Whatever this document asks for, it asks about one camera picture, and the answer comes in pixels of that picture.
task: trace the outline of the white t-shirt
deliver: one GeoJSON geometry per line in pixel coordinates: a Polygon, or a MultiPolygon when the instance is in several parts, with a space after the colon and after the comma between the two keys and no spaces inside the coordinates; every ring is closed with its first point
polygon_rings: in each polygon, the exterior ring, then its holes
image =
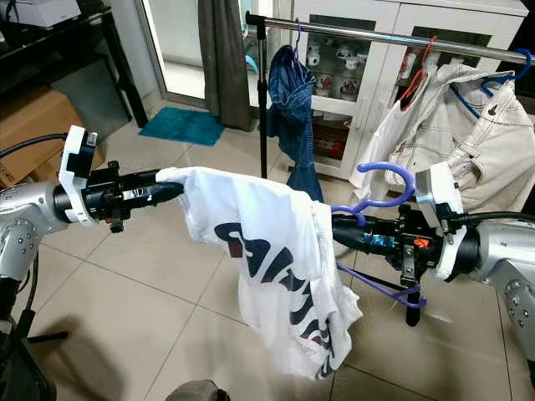
{"type": "Polygon", "coordinates": [[[242,316],[275,363],[310,378],[340,366],[362,312],[336,269],[330,207],[283,184],[204,167],[164,169],[156,179],[184,185],[179,202],[193,240],[222,246],[237,263],[242,316]]]}

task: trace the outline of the tiled floor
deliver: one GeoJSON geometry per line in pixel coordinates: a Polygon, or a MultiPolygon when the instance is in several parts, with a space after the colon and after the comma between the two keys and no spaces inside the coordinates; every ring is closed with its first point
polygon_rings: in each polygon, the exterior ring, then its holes
{"type": "MultiPolygon", "coordinates": [[[[259,175],[254,134],[227,130],[213,148],[137,135],[127,124],[104,146],[124,172],[206,165],[259,175]]],[[[288,160],[268,143],[269,178],[285,181],[288,160]]],[[[321,179],[328,203],[351,188],[321,179]]],[[[181,383],[211,378],[234,401],[514,400],[533,398],[526,364],[490,287],[424,280],[421,322],[342,274],[364,317],[351,328],[354,349],[320,382],[283,376],[242,321],[237,270],[222,250],[194,243],[175,202],[136,211],[125,232],[101,224],[46,237],[32,334],[68,329],[61,343],[33,346],[59,387],[59,399],[163,401],[181,383]]],[[[348,266],[399,279],[379,257],[349,254],[348,266]]],[[[24,296],[18,299],[15,315],[24,296]]]]}

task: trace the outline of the white jacket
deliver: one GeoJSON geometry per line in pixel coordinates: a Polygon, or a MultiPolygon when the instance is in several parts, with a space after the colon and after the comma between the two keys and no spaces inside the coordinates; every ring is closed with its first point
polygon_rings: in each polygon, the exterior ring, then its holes
{"type": "MultiPolygon", "coordinates": [[[[413,173],[446,161],[460,185],[465,211],[520,211],[535,183],[533,124],[515,97],[512,81],[495,87],[491,98],[481,89],[483,78],[509,73],[441,66],[406,111],[400,112],[396,103],[378,128],[390,144],[397,143],[390,161],[413,173]],[[451,84],[480,119],[454,95],[451,84]],[[403,124],[396,124],[398,119],[403,124]]],[[[371,145],[378,146],[373,140],[371,145]]],[[[385,177],[392,185],[403,183],[393,173],[385,177]]],[[[352,178],[358,185],[356,175],[352,178]]],[[[362,195],[365,188],[360,188],[362,195]]]]}
{"type": "Polygon", "coordinates": [[[184,185],[179,201],[193,240],[236,261],[243,318],[276,364],[310,378],[333,372],[362,313],[339,278],[330,207],[283,184],[204,167],[164,169],[156,179],[184,185]]]}

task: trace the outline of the clothes rack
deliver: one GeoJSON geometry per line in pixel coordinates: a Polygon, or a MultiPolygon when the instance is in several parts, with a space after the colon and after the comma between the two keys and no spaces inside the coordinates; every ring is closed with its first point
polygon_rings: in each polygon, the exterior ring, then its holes
{"type": "MultiPolygon", "coordinates": [[[[405,36],[394,33],[381,33],[376,31],[369,31],[357,28],[342,28],[332,25],[321,25],[316,23],[295,22],[286,19],[268,18],[262,15],[246,13],[245,21],[248,25],[257,27],[258,40],[258,108],[260,114],[260,163],[262,178],[268,177],[268,82],[266,81],[267,70],[267,50],[266,50],[266,27],[288,29],[293,31],[300,30],[301,32],[310,33],[324,33],[343,38],[353,38],[360,40],[369,40],[372,42],[380,42],[387,44],[399,44],[402,46],[421,47],[424,48],[429,44],[428,38],[419,38],[414,36],[405,36]]],[[[477,56],[482,58],[493,58],[501,61],[508,61],[510,63],[525,64],[527,57],[522,53],[501,50],[499,48],[485,48],[483,46],[476,46],[466,43],[448,42],[443,40],[436,40],[433,42],[433,50],[444,53],[455,53],[463,56],[477,56]]],[[[364,275],[368,280],[378,282],[384,286],[394,289],[405,289],[394,283],[385,282],[378,277],[371,275],[364,275]]],[[[407,297],[407,301],[417,304],[420,301],[420,292],[412,292],[407,297]]],[[[420,309],[407,307],[405,321],[409,326],[415,326],[420,321],[420,309]]]]}

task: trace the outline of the denim jacket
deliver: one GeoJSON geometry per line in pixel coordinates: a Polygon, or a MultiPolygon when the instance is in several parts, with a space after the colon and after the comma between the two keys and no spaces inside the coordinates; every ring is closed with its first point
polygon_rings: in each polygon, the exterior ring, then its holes
{"type": "Polygon", "coordinates": [[[314,76],[294,58],[293,48],[282,46],[271,62],[267,112],[267,134],[278,136],[278,145],[295,167],[288,185],[308,193],[313,201],[324,201],[314,168],[312,92],[314,76]]]}

